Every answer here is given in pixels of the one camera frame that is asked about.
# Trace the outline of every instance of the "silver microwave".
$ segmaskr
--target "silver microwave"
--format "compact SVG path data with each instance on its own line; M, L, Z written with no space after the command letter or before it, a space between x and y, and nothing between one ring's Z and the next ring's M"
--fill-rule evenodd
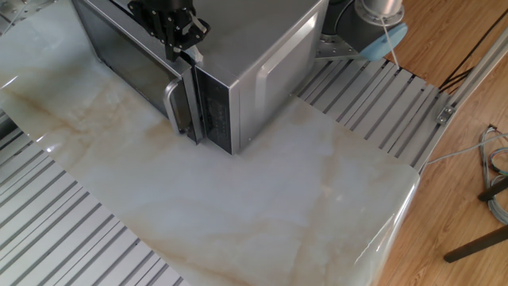
M198 144L235 154L310 72L327 0L194 0L202 61L166 60L128 0L72 0L97 57Z

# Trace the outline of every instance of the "marble countertop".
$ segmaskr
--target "marble countertop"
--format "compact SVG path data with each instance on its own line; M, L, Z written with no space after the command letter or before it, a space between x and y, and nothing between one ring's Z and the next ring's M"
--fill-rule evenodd
M419 176L300 99L240 154L176 137L67 0L0 38L0 106L193 286L369 285Z

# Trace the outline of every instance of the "aluminum slat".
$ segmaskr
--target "aluminum slat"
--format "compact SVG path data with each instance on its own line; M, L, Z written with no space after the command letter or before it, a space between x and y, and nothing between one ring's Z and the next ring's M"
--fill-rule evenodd
M368 97L361 103L356 112L351 116L348 122L345 124L347 128L353 130L360 124L363 117L369 111L371 105L376 99L383 94L383 92L391 85L391 83L397 78L397 67L394 65L390 71L384 76L374 90L368 95Z
M14 184L11 184L10 186L4 185L0 187L0 204L2 204L2 202L5 199L13 195L13 193L22 191L22 188L28 186L30 183L36 180L41 174L44 173L45 170L47 170L53 164L54 164L53 160L51 160L50 158L46 158L42 160L39 164L34 166L30 171L26 173L25 176L20 178Z
M9 116L0 110L0 138L4 138L4 136L9 135L13 130L15 130L17 126L14 124L12 120L10 120Z
M407 146L413 135L417 132L421 122L429 112L429 108L431 108L436 103L436 94L432 93L433 90L434 86L432 85L428 85L425 88L421 95L424 99L423 103L418 107L418 111L413 116L413 118L411 118L410 124L408 124L408 126L404 129L400 137L395 142L394 146L390 149L388 152L389 154L403 160L400 158L401 153L404 151L404 148Z
M16 138L20 137L21 135L23 135L23 132L21 131L21 129L19 128L16 128L15 130L13 130L11 133L9 133L8 135L6 135L4 138L2 138L0 140L0 152L7 146L9 145L12 141L14 141Z
M364 105L364 103L368 101L368 99L371 97L371 94L376 93L376 88L378 86L384 86L387 83L387 81L393 77L396 71L397 68L392 63L388 63L386 66L384 66L384 68L374 78L371 84L369 84L362 90L362 94L352 104L352 106L348 109L348 111L344 114L344 116L342 116L342 118L339 118L338 122L343 126L346 126L349 121L354 122L354 120L352 120L353 116L355 116L357 112L363 112L361 110L361 107Z
M353 80L351 85L344 89L344 93L336 102L332 103L330 109L326 110L325 113L335 120L341 120L341 118L345 116L345 112L349 111L357 98L370 86L371 81L383 70L381 67L385 63L385 60L369 63L358 77Z
M425 81L420 78L414 78L406 91L402 94L400 100L395 103L393 108L376 128L370 139L379 141L383 137L379 147L388 152L393 146L402 131L410 123L411 118L418 111L425 100L423 91L425 90Z
M145 275L141 277L139 281L135 283L135 285L150 285L151 283L155 283L157 279L162 275L162 268L165 267L166 263L162 259L158 259L157 262L150 267L150 269L146 272Z
M94 234L99 227L104 227L111 218L112 214L105 207L99 207L89 217L83 217L84 221L79 221L81 225L74 225L75 229L72 232L69 231L70 234L67 237L61 237L59 241L55 242L49 249L46 249L46 253L33 262L30 268L25 270L18 278L20 281L19 285L30 286L34 285L34 282L39 284L62 260L77 249L88 236Z
M153 252L149 254L149 258L143 265L131 276L127 281L124 281L124 284L120 284L119 286L136 286L138 282L145 278L148 275L148 272L155 266L155 264L160 260L160 258L155 255Z
M10 180L39 157L44 157L44 152L34 144L27 145L25 149L20 150L16 156L11 157L1 167L0 182Z
M127 253L117 267L102 280L100 285L110 286L126 283L125 279L132 279L129 278L131 272L135 271L140 261L143 261L150 253L153 253L152 250L143 242L139 241L136 246Z
M323 94L323 92L328 90L329 86L333 84L335 79L342 74L347 64L347 60L338 62L333 70L323 79L323 81L316 87L316 89L314 89L314 91L305 99L305 101L312 103L315 99L318 99Z
M443 108L445 108L446 102L449 100L449 98L450 96L448 94L445 93L441 94L440 98L436 102L435 107L430 112L429 116L425 119L426 126L428 124L428 126L430 127L432 122L435 122L435 119L439 116L439 113L443 110ZM417 170L423 169L425 162L427 162L427 160L429 159L430 153L436 147L437 142L439 141L439 139L441 139L441 136L445 132L445 129L446 126L443 125L434 126L434 128L432 129L433 133L431 137L428 138L426 145L423 146L418 156L414 158L411 166L413 166ZM415 137L418 137L420 133L428 133L427 130L420 128L418 130L418 133L415 134Z
M69 273L112 229L117 226L119 221L113 217L104 226L98 228L92 233L92 237L86 237L75 249L72 250L51 272L39 282L38 286L54 285Z
M121 232L113 238L113 241L101 253L101 259L97 259L87 268L78 273L71 280L71 284L66 285L98 285L104 275L109 274L107 271L114 265L118 258L137 240L138 238L127 227L124 226Z
M38 166L42 161L48 158L48 154L43 153L40 156L33 157L33 160L28 160L25 164L23 164L16 172L4 176L3 171L0 174L0 195L3 194L7 189L12 187L15 183L22 180L26 174L32 171L36 166Z
M32 144L32 141L26 134L22 134L20 137L16 138L12 143L8 144L2 151L0 152L0 168L3 167L8 160L12 160L15 157L16 153L18 153L23 148L28 147L28 144Z
M72 266L64 273L59 273L61 275L55 275L56 282L51 283L52 285L71 285L74 280L78 279L79 276L85 272L90 265L94 264L104 250L114 243L119 232L125 231L125 226L121 222L116 222L112 228L110 228L105 234L101 236L101 238L89 249L84 255L79 257L79 259L72 264Z
M400 153L400 158L407 164L414 166L416 161L420 157L420 153L424 148L426 148L428 141L433 135L435 129L439 128L439 125L436 123L435 118L441 112L443 107L445 106L445 100L447 96L441 96L438 94L439 90L434 88L429 97L433 98L432 104L428 107L425 112L425 116L421 119L418 128L410 137L408 143L404 150Z
M30 244L25 246L16 255L0 262L0 285L11 285L26 272L34 261L37 261L48 249L55 245L64 235L72 230L81 218L92 211L97 206L97 200L90 195L84 197L83 200L77 201L77 205L72 208L72 214L64 214L62 219L58 221L57 227L52 227L47 233L34 239Z
M191 286L191 285L189 284L189 282L184 280L182 281L182 283L180 283L180 286Z
M28 207L2 226L0 249L3 249L4 245L29 228L33 222L52 209L62 198L66 198L67 193L72 193L79 188L78 184L70 184L63 190L57 187L50 187L38 199L34 200L33 203L29 204Z
M60 166L52 164L46 171L50 176L38 176L26 186L20 186L15 192L9 194L1 203L0 226L4 226L12 216L23 211L30 203L37 199L48 189L59 188L63 190L74 182L74 179L66 175Z
M163 266L162 269L156 274L152 281L148 282L150 286L168 286L178 285L183 280L178 273L167 265Z
M346 69L341 75L328 87L328 89L319 97L315 102L312 103L321 112L325 112L330 104L348 87L348 84L360 75L362 68L367 63L366 60L354 60L348 63Z
M400 71L391 81L390 85L372 99L364 113L360 115L358 122L352 127L352 131L368 139L371 132L373 132L373 128L376 127L378 122L383 119L383 115L386 115L387 110L394 104L394 100L398 99L398 96L402 95L409 85L408 80L411 76L408 71Z
M2 234L5 235L7 239L3 240L3 243L0 245L0 261L8 259L11 253L15 254L19 249L22 249L33 239L43 234L44 231L84 193L85 191L80 192L79 188L75 187L57 203L48 208L41 216L33 219L27 227L22 226L19 233Z

